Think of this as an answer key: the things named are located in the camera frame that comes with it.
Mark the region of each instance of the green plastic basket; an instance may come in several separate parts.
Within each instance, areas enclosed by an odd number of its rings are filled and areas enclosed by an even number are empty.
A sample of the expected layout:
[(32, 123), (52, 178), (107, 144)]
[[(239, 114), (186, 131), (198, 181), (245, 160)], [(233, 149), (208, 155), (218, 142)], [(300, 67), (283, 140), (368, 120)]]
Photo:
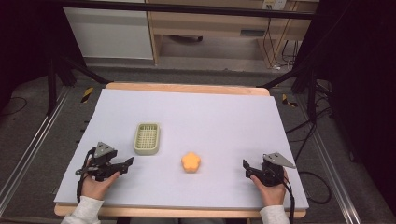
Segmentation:
[(157, 123), (140, 123), (134, 136), (134, 151), (138, 155), (154, 155), (158, 152), (160, 126)]

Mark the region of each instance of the cabinet door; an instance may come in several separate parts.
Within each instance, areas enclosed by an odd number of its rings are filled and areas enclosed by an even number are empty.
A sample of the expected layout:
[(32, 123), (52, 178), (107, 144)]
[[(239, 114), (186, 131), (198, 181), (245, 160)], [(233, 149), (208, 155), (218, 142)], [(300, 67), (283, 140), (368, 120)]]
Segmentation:
[(85, 8), (64, 12), (84, 57), (153, 59), (146, 12)]

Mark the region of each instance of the white paper sheet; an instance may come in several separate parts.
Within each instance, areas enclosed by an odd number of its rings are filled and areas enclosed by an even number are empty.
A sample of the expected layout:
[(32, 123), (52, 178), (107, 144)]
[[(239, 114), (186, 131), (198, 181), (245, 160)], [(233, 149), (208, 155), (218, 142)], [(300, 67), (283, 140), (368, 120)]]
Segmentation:
[[(160, 149), (153, 156), (134, 153), (140, 122), (160, 124)], [(112, 163), (134, 156), (128, 174), (120, 176), (105, 198), (105, 204), (122, 206), (262, 208), (260, 193), (245, 178), (242, 160), (260, 169), (263, 153), (279, 152), (294, 163), (273, 97), (102, 90), (56, 203), (77, 202), (75, 171), (100, 141), (118, 151)], [(201, 157), (195, 174), (186, 174), (181, 166), (189, 151)], [(296, 208), (307, 208), (297, 170), (287, 172)], [(284, 205), (290, 207), (288, 193)]]

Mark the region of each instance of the table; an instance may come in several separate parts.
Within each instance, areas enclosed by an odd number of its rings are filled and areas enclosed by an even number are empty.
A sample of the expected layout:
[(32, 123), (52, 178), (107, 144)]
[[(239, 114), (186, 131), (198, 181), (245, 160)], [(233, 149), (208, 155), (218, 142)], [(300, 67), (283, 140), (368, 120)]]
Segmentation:
[[(132, 90), (132, 91), (173, 91), (192, 93), (216, 93), (216, 94), (237, 94), (237, 95), (261, 95), (269, 96), (266, 89), (248, 87), (224, 87), (224, 86), (201, 86), (201, 85), (178, 85), (178, 84), (152, 84), (152, 83), (110, 83), (106, 86), (111, 90)], [(65, 216), (73, 212), (76, 208), (74, 204), (57, 203), (55, 214)], [(133, 208), (103, 206), (99, 211), (104, 217), (260, 217), (259, 211), (251, 210), (210, 210), (210, 209), (163, 209), (163, 208)], [(304, 217), (305, 210), (296, 210), (295, 217)]]

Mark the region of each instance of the orange sponge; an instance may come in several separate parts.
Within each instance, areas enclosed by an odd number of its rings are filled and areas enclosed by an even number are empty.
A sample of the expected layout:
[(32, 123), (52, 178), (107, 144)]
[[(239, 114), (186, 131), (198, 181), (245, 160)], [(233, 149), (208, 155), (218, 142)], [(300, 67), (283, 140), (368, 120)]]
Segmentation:
[(195, 173), (198, 170), (201, 158), (193, 152), (189, 152), (181, 159), (183, 169), (187, 173)]

